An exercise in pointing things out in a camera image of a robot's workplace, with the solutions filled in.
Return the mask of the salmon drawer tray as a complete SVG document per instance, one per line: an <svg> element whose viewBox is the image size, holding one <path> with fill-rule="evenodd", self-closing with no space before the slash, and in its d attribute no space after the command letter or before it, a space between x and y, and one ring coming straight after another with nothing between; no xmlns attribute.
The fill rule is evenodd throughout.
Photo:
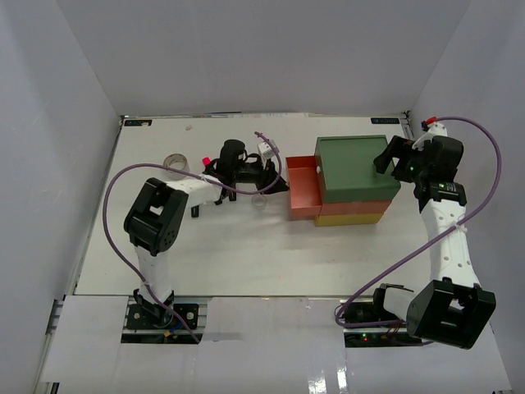
<svg viewBox="0 0 525 394"><path fill-rule="evenodd" d="M322 207L315 157L288 157L286 166L290 188L290 218L315 218L320 214Z"/></svg>

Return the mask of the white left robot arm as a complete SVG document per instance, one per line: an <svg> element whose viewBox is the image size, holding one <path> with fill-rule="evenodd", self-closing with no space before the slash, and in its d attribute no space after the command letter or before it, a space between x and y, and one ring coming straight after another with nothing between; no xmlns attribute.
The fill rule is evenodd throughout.
<svg viewBox="0 0 525 394"><path fill-rule="evenodd" d="M173 289L167 251L178 236L185 210L197 218L200 207L219 205L223 200L236 200L239 184L252 184L260 195L286 192L281 176L282 162L273 140L258 145L257 153L248 154L240 140L226 140L218 158L204 165L202 174L164 182L148 179L135 199L124 221L124 230L135 248L139 271L143 277L134 291L145 318L157 328L173 318Z"/></svg>

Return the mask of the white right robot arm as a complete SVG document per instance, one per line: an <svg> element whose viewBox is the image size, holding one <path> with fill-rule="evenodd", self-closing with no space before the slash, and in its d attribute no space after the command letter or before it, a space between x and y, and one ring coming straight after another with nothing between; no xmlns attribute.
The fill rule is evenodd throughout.
<svg viewBox="0 0 525 394"><path fill-rule="evenodd" d="M407 333L468 350L495 311L495 294L473 271L466 229L466 193L454 177L463 144L443 135L416 142L395 136L375 158L377 172L414 185L430 242L431 276L419 292L381 284L373 294L372 321L383 328L401 319Z"/></svg>

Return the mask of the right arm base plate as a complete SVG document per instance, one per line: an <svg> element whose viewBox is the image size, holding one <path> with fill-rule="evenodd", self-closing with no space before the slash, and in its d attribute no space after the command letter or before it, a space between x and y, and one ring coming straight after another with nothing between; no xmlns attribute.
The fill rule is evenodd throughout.
<svg viewBox="0 0 525 394"><path fill-rule="evenodd" d="M338 325L343 328L406 328L405 321L372 302L354 302L345 310L343 305L338 305L334 313L338 314L340 311L342 315Z"/></svg>

